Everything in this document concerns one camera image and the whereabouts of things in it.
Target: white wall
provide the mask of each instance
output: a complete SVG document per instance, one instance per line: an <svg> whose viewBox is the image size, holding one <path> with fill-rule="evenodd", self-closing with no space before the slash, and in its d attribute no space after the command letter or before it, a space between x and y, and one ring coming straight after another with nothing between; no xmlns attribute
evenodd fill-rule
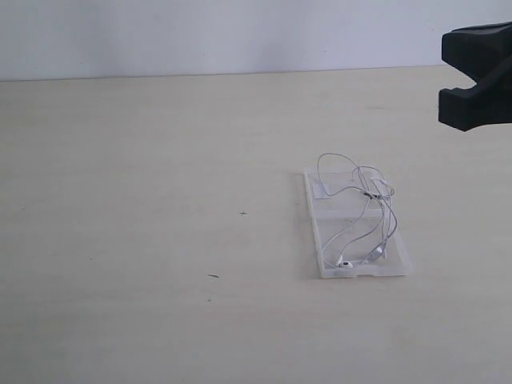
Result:
<svg viewBox="0 0 512 384"><path fill-rule="evenodd" d="M508 0L0 0L0 79L439 64Z"/></svg>

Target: transparent tray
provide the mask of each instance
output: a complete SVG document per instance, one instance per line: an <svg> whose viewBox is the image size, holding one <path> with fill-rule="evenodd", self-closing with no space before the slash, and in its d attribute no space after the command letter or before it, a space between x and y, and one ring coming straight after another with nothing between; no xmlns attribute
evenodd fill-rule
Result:
<svg viewBox="0 0 512 384"><path fill-rule="evenodd" d="M378 173L373 170L365 170L364 173L368 178L378 177ZM326 190L330 194L344 186L356 185L352 178L352 169L323 167L321 177ZM333 197L325 195L324 189L318 180L316 167L306 168L304 179L310 215L313 220L318 266L323 278L352 278L361 275L403 276L411 272L409 255L403 244L399 229L387 241L385 258L360 264L368 253L382 241L382 232L376 230L371 235L354 242L346 248L343 253L343 261L349 262L353 267L336 268L336 261L344 245L351 239L361 236L375 227L381 219L382 211L375 201L370 202L365 215L354 227L336 238L325 251L322 251L322 246L327 240L349 227L361 215L367 198L356 190L346 190Z"/></svg>

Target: beige table surface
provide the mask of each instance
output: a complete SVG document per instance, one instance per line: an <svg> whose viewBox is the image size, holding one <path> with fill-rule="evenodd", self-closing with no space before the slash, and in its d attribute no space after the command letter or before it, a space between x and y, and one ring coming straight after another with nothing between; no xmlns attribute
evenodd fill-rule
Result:
<svg viewBox="0 0 512 384"><path fill-rule="evenodd" d="M0 84L0 381L512 382L512 127L437 123L467 84ZM300 173L326 151L394 181L412 275L318 278Z"/></svg>

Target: white cable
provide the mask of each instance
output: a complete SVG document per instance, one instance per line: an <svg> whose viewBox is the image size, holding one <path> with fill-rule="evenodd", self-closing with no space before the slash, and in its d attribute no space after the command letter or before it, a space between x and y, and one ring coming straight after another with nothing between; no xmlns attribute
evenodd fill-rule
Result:
<svg viewBox="0 0 512 384"><path fill-rule="evenodd" d="M344 159L348 160L349 162L351 162L352 165L354 165L354 169L352 170L352 179L353 179L353 181L356 182L356 185L355 186L345 186L332 194L328 193L326 190L326 186L322 180L322 176L321 176L321 172L320 172L320 161L325 156L338 156L340 158L344 158ZM375 172L378 173L380 178L367 178L364 175L364 172L362 171L363 169L374 170ZM357 173L358 180L356 180L354 177L355 173ZM391 236L393 236L394 232L396 231L396 229L398 227L398 220L396 218L396 215L394 214L393 207L392 207L393 206L392 196L394 195L394 188L392 186L390 186L389 183L385 180L382 172L378 168L375 168L372 166L360 166L354 160L352 160L348 156L345 156L344 154L336 154L336 153L329 152L329 153L321 154L318 157L317 177L318 177L318 181L320 182L320 185L323 188L323 192L325 193L326 196L333 197L333 196L336 196L346 190L358 190L359 192L361 192L362 194L364 194L365 196L368 197L368 199L366 200L366 204L365 204L362 212L360 213L360 215L355 220L353 220L352 223L347 228L344 228L343 230L337 232L329 240L327 240L327 242L322 246L321 252L322 252L322 258L323 258L324 263L332 268L339 268L340 265L342 264L343 253L346 250L346 248L349 245L351 245L363 238L366 238L367 236L370 236L373 232L375 232L377 230L377 228L379 226L381 226L381 232L382 232L381 242L374 248L374 250L372 252L370 252L362 260L361 264L365 263L369 259L370 256L374 256L375 251L377 251L376 257L372 257L372 260L375 260L376 258L379 258L382 255L385 256L387 241L389 240L389 238ZM343 247L343 249L340 253L340 256L338 258L336 266L333 266L327 260L325 260L325 258L323 257L324 251L330 246L330 244L336 238L345 234L348 230L353 228L363 218L363 216L365 215L365 213L368 209L368 206L370 205L371 200L375 200L377 202L377 204L379 204L381 211L382 211L381 218L379 219L377 225L374 228L372 228L370 231L366 232L365 234L358 236L357 238L354 238L354 239L350 240L347 244L345 244L345 246Z"/></svg>

